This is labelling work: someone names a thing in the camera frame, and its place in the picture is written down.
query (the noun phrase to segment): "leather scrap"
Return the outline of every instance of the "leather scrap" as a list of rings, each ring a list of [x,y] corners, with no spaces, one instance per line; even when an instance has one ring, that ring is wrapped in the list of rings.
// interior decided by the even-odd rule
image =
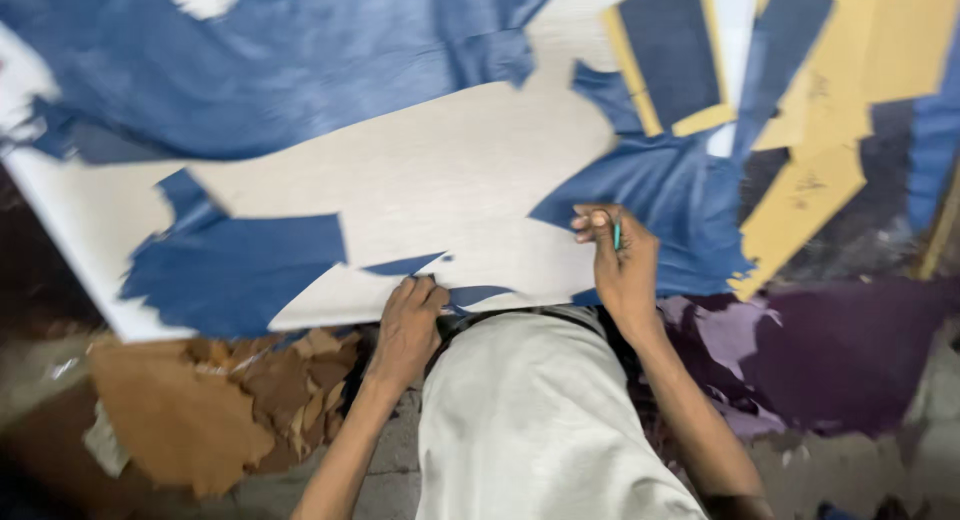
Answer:
[[[198,372],[188,342],[94,345],[90,372],[117,439],[161,485],[222,495],[274,448],[254,399],[226,376]]]

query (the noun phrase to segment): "white t-shirt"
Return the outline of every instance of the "white t-shirt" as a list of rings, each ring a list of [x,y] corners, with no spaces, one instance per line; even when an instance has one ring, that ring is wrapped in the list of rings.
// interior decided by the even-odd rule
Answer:
[[[419,520],[704,519],[643,435],[614,352],[556,317],[456,336],[423,390]]]

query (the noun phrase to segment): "white table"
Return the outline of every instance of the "white table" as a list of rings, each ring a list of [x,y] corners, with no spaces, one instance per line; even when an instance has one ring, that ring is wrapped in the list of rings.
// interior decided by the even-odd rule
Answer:
[[[569,302],[594,284],[593,247],[527,214],[611,146],[610,125],[570,78],[577,58],[616,69],[598,18],[616,2],[550,0],[527,27],[536,71],[522,90],[476,86],[245,161],[95,167],[23,148],[4,164],[127,342],[192,334],[116,297],[131,252],[173,218],[154,184],[184,166],[236,217],[340,213],[349,264],[315,280],[272,330],[376,320],[398,279],[359,269],[444,250],[454,259],[423,269],[442,284],[516,291],[471,310]],[[0,42],[8,68],[18,57]]]

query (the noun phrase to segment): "person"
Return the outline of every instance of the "person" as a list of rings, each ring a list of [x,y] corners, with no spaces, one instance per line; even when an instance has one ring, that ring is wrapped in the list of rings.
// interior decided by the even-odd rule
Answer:
[[[422,392],[416,517],[773,518],[756,467],[666,337],[658,240],[622,207],[574,211],[577,242],[596,244],[600,300],[638,355],[700,500],[644,437],[602,330],[568,306],[487,318],[439,356]],[[380,430],[441,343],[436,321],[449,297],[428,277],[405,278],[390,295],[359,392],[294,519],[353,515]]]

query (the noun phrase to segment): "hand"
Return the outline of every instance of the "hand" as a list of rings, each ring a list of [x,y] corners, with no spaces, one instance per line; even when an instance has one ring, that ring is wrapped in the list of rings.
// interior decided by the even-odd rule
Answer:
[[[388,386],[400,398],[440,346],[437,317],[448,302],[450,292],[432,278],[404,278],[383,308],[366,379]]]
[[[657,251],[660,242],[630,211],[619,205],[575,205],[570,225],[577,243],[596,241],[593,276],[597,294],[625,338],[638,338],[659,323],[656,307]],[[614,225],[620,222],[620,249],[614,249]]]

